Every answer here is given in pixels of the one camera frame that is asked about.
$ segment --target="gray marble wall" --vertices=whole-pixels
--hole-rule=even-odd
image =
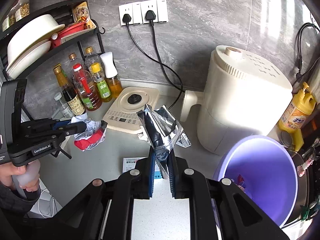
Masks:
[[[31,10],[60,0],[30,0]],[[146,58],[132,43],[127,29],[119,23],[118,6],[143,0],[88,0],[90,15],[100,27],[105,51],[112,51],[123,79],[167,83],[160,66]],[[301,25],[310,22],[310,12],[301,0],[167,0],[169,22],[155,24],[162,61],[173,68],[187,87],[203,90],[210,53],[217,45],[235,46],[257,53],[274,63],[293,82],[297,72],[295,38]],[[148,25],[131,26],[137,43],[156,58]],[[82,42],[100,51],[96,36]],[[303,33],[303,71],[314,60],[316,34]],[[36,118],[50,116],[59,91],[52,67],[61,62],[68,68],[68,55],[78,52],[70,46],[43,63],[28,76],[27,109]],[[178,83],[168,72],[168,76]]]

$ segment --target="wall outlet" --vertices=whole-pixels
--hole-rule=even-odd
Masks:
[[[150,22],[146,20],[146,13],[148,10],[154,11],[156,14],[156,19],[153,20],[154,23],[158,22],[158,9],[157,9],[157,0],[148,0],[140,2],[141,4],[141,14],[143,24],[149,24]]]
[[[142,24],[140,2],[132,3],[132,11],[133,11],[133,24]]]
[[[133,10],[132,10],[132,3],[127,3],[123,5],[119,5],[119,15],[120,15],[120,23],[121,26],[125,26],[125,23],[122,21],[122,18],[125,14],[129,14],[131,16],[130,24],[133,24]]]
[[[158,9],[158,22],[167,23],[169,21],[167,0],[157,0],[157,9]]]

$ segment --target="red bottle cap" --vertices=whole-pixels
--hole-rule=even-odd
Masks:
[[[74,71],[77,71],[77,70],[79,70],[80,68],[82,68],[82,66],[81,66],[80,63],[77,63],[77,64],[75,64],[75,65],[73,66],[73,70],[74,70]]]

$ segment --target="cooktop control panel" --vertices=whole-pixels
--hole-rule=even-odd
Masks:
[[[107,128],[131,134],[141,133],[141,122],[137,112],[144,109],[146,104],[155,109],[159,91],[154,88],[127,87],[106,112],[103,120]]]

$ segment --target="yellow dish soap bottle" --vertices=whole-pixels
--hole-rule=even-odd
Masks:
[[[294,133],[295,130],[301,128],[304,120],[311,115],[315,108],[316,100],[310,91],[308,93],[305,92],[307,88],[309,88],[309,85],[304,82],[303,89],[300,89],[292,98],[292,101],[278,122],[280,130]]]

